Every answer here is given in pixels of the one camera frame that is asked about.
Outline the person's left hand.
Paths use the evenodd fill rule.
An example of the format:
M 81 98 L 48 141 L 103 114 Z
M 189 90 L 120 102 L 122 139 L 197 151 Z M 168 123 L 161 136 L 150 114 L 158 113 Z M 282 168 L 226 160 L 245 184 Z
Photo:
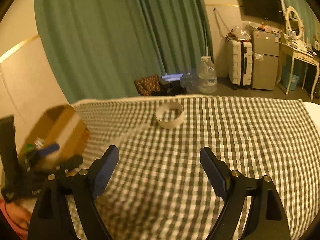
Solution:
M 1 211 L 17 233 L 26 234 L 28 232 L 31 213 L 27 209 L 14 202 L 7 203 L 1 199 Z

